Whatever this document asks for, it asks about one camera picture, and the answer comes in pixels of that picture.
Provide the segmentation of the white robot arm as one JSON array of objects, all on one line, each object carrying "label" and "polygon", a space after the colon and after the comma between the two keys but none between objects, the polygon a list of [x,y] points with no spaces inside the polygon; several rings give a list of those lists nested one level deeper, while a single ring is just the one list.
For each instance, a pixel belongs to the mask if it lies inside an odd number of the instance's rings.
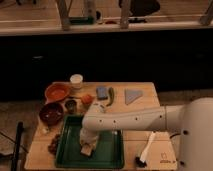
[{"label": "white robot arm", "polygon": [[94,102],[83,117],[80,141],[93,143],[106,130],[180,132],[178,171],[213,171],[213,98],[121,113],[103,113]]}]

